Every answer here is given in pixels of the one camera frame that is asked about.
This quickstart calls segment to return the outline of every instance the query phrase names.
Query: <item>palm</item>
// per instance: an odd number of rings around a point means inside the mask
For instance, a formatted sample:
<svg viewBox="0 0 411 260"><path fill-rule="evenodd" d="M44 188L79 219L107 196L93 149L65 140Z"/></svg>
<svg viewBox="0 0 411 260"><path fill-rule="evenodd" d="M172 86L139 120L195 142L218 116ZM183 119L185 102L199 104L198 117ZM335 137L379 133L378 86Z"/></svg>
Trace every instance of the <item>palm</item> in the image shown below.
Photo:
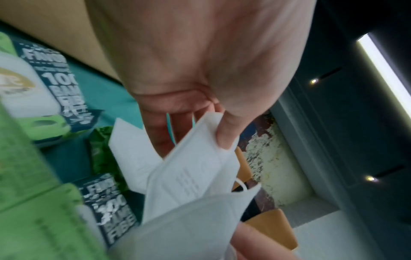
<svg viewBox="0 0 411 260"><path fill-rule="evenodd" d="M193 114L221 106L228 126L236 125L225 131L238 135L278 99L301 58L315 0L86 3L96 35L164 156L173 147L166 113L177 141Z"/></svg>

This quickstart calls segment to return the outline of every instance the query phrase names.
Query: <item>mask ear loop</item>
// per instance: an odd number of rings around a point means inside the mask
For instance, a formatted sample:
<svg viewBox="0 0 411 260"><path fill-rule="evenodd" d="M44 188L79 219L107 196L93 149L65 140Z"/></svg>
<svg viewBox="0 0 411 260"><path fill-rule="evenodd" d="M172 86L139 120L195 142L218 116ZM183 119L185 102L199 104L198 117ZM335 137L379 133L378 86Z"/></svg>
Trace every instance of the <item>mask ear loop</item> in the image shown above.
<svg viewBox="0 0 411 260"><path fill-rule="evenodd" d="M243 191L246 191L246 190L247 190L246 185L245 185L244 182L242 182L239 178L236 178L236 179L235 179L235 182L238 183L238 184L243 188Z"/></svg>

